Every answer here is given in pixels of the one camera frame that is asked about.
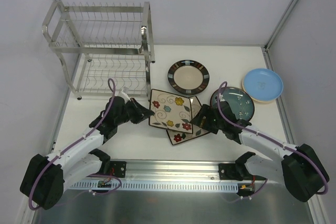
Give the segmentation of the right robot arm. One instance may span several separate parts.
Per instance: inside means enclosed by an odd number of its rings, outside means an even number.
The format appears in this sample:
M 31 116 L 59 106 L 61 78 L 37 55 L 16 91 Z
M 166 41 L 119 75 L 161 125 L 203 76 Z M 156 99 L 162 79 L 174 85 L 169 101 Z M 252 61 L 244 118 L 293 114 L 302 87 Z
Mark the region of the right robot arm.
M 227 102 L 202 105 L 191 123 L 213 134 L 222 131 L 227 139 L 252 148 L 225 169 L 224 176 L 239 181 L 252 176 L 272 180 L 301 202 L 328 192 L 329 175 L 311 146 L 296 146 L 267 135 L 237 119 Z

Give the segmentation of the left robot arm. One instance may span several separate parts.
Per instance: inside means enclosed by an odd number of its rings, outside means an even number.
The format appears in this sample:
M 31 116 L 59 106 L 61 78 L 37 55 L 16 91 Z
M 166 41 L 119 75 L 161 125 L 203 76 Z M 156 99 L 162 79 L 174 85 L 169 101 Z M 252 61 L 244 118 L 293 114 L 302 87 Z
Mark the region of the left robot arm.
M 134 98 L 110 98 L 78 140 L 61 151 L 37 154 L 30 160 L 20 186 L 20 192 L 28 197 L 29 208 L 48 210 L 76 182 L 93 174 L 109 175 L 110 156 L 100 147 L 117 133 L 119 125 L 139 124 L 153 115 Z

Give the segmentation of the square floral plate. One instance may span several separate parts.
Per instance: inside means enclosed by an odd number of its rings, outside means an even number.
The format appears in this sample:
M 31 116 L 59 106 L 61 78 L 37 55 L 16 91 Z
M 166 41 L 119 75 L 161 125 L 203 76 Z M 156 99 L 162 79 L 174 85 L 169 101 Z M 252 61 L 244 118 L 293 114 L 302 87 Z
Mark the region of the square floral plate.
M 201 103 L 197 96 L 193 96 L 190 98 L 191 101 L 191 109 L 192 109 L 192 118 L 194 118 L 201 109 Z M 193 133 L 184 133 L 184 132 L 177 132 L 172 130 L 166 130 L 168 138 L 172 145 L 177 145 L 184 143 L 186 141 L 193 140 L 195 138 L 202 137 L 204 135 L 209 134 L 208 131 L 199 128 L 196 125 L 192 125 Z
M 152 89 L 150 110 L 154 115 L 149 118 L 149 126 L 186 134 L 193 133 L 190 98 Z

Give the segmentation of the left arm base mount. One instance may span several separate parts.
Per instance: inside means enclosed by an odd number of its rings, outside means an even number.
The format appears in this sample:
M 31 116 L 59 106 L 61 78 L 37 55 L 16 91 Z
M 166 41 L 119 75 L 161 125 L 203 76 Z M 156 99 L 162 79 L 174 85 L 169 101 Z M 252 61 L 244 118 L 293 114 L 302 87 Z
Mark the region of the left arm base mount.
M 125 178 L 127 170 L 126 161 L 110 161 L 110 174 L 117 178 Z

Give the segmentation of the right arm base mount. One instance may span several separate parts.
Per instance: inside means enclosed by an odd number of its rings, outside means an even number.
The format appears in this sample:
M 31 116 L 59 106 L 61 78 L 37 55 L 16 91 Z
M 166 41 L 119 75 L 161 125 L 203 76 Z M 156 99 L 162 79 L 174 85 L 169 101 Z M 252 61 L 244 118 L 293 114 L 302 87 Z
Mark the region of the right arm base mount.
M 240 178 L 234 163 L 218 164 L 218 174 L 220 180 L 239 180 Z

